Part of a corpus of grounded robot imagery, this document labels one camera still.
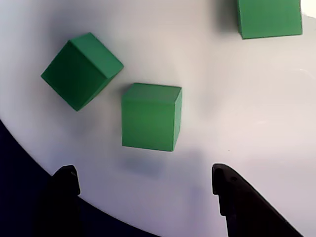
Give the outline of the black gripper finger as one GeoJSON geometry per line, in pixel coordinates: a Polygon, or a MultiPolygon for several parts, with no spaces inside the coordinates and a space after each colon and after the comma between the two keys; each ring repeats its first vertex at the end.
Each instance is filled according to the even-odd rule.
{"type": "Polygon", "coordinates": [[[300,237],[301,234],[231,167],[212,166],[213,194],[230,237],[300,237]]]}
{"type": "Polygon", "coordinates": [[[37,202],[36,237],[81,237],[79,179],[73,165],[60,167],[48,180],[37,202]]]}

